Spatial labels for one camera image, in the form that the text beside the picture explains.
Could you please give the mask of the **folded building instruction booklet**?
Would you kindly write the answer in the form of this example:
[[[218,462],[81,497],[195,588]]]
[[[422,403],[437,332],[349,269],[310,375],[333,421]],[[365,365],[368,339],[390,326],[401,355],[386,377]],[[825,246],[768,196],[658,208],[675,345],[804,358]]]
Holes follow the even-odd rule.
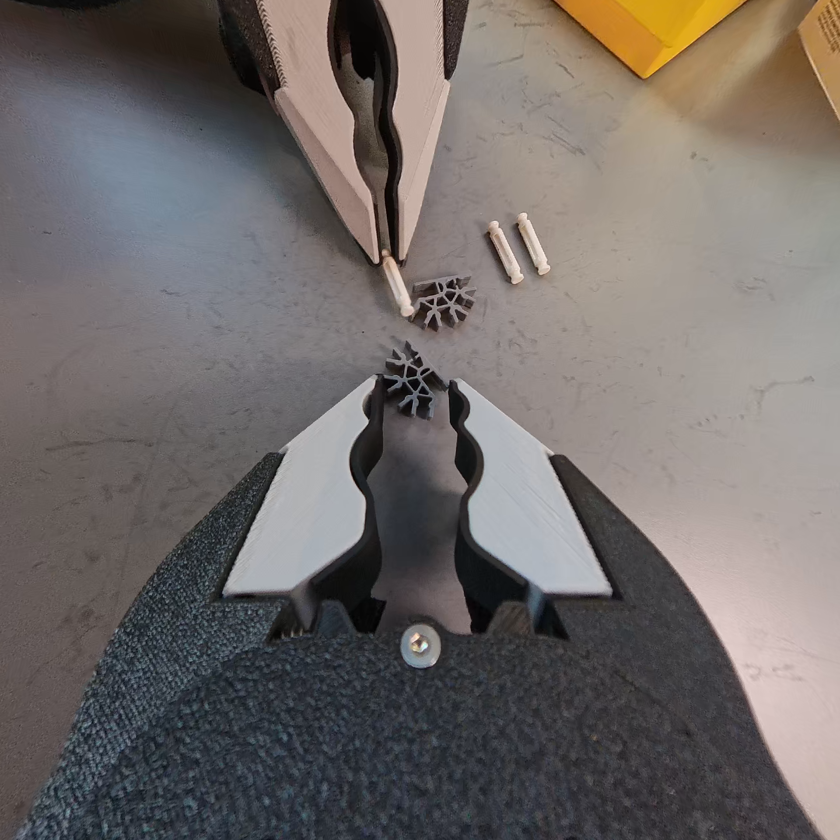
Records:
[[[797,31],[826,98],[839,117],[839,1],[817,1]]]

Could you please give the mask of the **grey desk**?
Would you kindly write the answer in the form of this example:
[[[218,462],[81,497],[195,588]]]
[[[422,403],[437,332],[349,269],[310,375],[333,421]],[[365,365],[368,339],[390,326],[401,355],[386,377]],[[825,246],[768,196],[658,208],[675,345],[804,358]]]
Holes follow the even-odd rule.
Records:
[[[838,838],[838,120],[810,5],[748,2],[639,80],[553,2],[471,3],[403,270],[471,275],[435,332],[212,4],[2,4],[2,838],[157,564],[406,340],[659,546]]]

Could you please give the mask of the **grey half-round connector piece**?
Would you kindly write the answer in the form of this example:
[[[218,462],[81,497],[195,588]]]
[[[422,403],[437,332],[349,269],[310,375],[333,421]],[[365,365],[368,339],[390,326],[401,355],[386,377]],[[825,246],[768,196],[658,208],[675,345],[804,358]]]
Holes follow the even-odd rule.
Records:
[[[439,330],[446,322],[454,328],[464,321],[475,303],[476,288],[471,275],[445,276],[413,283],[416,296],[410,319],[420,318],[423,329]]]

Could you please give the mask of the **short white rod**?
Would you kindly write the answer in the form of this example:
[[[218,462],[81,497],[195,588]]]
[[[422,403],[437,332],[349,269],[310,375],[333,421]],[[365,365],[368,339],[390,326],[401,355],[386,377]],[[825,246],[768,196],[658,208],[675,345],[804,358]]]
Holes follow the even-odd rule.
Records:
[[[411,318],[415,312],[412,300],[403,280],[401,269],[388,249],[381,251],[381,266],[400,314],[406,319]]]
[[[507,273],[509,281],[512,285],[517,285],[522,282],[523,274],[512,248],[508,243],[504,230],[501,228],[497,220],[493,220],[488,225],[488,235],[490,242],[493,244],[500,262]]]
[[[517,226],[538,275],[547,275],[550,272],[550,263],[527,213],[522,212],[517,216]]]

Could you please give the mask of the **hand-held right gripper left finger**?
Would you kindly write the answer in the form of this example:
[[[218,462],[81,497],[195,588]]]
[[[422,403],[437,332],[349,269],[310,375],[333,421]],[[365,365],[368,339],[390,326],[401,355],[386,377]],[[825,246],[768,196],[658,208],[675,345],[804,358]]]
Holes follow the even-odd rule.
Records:
[[[382,456],[384,382],[373,375],[295,436],[261,492],[224,583],[224,598],[287,599],[300,629],[340,602],[363,632],[382,546],[368,477]]]

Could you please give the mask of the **yellow plastic bin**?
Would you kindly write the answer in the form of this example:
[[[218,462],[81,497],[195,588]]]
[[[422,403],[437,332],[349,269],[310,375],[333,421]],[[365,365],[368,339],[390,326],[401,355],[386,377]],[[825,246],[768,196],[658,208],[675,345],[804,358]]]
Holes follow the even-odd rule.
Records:
[[[646,79],[743,1],[558,1],[638,77]]]

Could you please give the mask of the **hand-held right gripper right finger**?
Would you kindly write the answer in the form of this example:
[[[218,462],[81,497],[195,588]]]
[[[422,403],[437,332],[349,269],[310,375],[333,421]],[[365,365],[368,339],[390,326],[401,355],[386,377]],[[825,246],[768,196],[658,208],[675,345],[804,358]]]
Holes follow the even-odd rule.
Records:
[[[554,453],[464,380],[448,388],[457,433],[455,569],[470,629],[490,629],[505,602],[524,632],[563,636],[554,598],[611,599],[613,586],[554,468]]]

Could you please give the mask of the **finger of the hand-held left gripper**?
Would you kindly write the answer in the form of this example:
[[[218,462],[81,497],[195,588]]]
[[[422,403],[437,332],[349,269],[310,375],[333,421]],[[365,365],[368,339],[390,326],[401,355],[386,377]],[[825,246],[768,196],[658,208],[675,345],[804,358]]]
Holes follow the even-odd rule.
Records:
[[[377,265],[373,196],[354,152],[354,115],[333,70],[333,2],[260,1],[259,16],[278,72],[276,109],[343,224]]]
[[[379,127],[388,158],[385,210],[392,254],[406,259],[421,212],[450,84],[444,4],[375,3],[383,100]]]

